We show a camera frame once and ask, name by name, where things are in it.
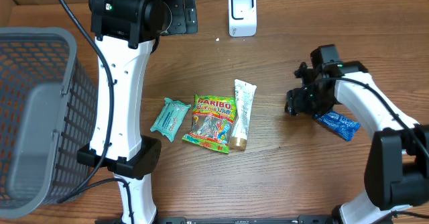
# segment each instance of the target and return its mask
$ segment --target white charging case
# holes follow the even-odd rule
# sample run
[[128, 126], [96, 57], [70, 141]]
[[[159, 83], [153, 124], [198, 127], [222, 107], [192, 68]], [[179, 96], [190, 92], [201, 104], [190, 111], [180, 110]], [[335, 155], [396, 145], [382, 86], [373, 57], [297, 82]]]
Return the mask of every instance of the white charging case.
[[256, 34], [256, 0], [228, 0], [229, 35], [232, 37]]

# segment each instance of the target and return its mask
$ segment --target gold cap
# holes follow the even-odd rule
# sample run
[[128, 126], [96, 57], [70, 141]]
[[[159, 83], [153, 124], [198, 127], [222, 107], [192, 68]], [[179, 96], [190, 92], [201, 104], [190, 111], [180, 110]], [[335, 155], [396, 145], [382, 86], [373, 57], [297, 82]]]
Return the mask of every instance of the gold cap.
[[240, 137], [232, 137], [229, 140], [229, 147], [235, 150], [245, 150], [247, 145], [247, 140]]

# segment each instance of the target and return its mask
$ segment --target wooden table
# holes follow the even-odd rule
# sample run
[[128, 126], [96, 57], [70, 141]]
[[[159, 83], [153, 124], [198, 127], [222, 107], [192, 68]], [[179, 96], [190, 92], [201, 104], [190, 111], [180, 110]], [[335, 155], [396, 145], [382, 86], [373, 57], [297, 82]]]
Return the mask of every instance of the wooden table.
[[[405, 113], [429, 123], [429, 0], [258, 0], [257, 35], [231, 38], [227, 0], [198, 0], [199, 33], [161, 38], [147, 66], [141, 130], [160, 138], [153, 173], [161, 216], [296, 217], [328, 214], [363, 186], [371, 140], [363, 129], [345, 142], [309, 117], [284, 113], [286, 92], [300, 86], [293, 71], [312, 50], [336, 44], [344, 61], [360, 60], [378, 87]], [[87, 4], [71, 5], [87, 30]], [[59, 5], [15, 7], [10, 25], [63, 27], [97, 81], [97, 58]], [[233, 95], [234, 79], [257, 85], [245, 152], [220, 154], [151, 133], [164, 97], [192, 103], [194, 94]], [[352, 117], [343, 106], [337, 111]], [[111, 177], [100, 170], [93, 181]], [[412, 209], [429, 213], [429, 205]], [[41, 207], [5, 223], [92, 223], [122, 214], [116, 184], [65, 205]], [[401, 218], [398, 223], [425, 223]]]

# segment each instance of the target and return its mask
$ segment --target wood grain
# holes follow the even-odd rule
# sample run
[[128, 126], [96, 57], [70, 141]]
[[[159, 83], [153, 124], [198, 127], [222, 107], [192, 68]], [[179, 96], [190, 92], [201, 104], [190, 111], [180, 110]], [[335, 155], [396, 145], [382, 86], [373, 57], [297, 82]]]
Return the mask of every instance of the wood grain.
[[[251, 38], [229, 37], [227, 0], [198, 0], [197, 7], [199, 33], [163, 37], [145, 74], [141, 131], [163, 143], [153, 173], [161, 216], [328, 214], [363, 190], [371, 145], [363, 129], [344, 142], [309, 117], [284, 113], [286, 92], [300, 86], [293, 71], [318, 46], [336, 44], [343, 60], [360, 60], [401, 110], [429, 123], [429, 0], [258, 0], [258, 31]], [[87, 5], [71, 9], [89, 30]], [[15, 7], [11, 25], [68, 29], [97, 82], [96, 55], [60, 6]], [[149, 131], [164, 97], [192, 103], [196, 93], [231, 96], [236, 78], [257, 85], [244, 152], [224, 155], [181, 141], [191, 114], [173, 143]], [[343, 106], [336, 110], [353, 117]], [[94, 181], [109, 177], [100, 170]], [[412, 210], [429, 213], [429, 205]], [[117, 185], [107, 184], [73, 203], [3, 222], [92, 223], [121, 214]], [[425, 220], [402, 217], [398, 223]]]

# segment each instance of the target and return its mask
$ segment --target tube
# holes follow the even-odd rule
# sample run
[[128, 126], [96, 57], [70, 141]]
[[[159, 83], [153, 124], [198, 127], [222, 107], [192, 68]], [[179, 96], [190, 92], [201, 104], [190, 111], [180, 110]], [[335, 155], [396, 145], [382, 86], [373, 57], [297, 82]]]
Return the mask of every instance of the tube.
[[235, 104], [237, 105], [237, 117], [234, 130], [231, 135], [229, 147], [236, 150], [245, 150], [247, 136], [249, 135], [250, 113], [252, 110], [253, 96], [256, 86], [242, 80], [235, 80]]

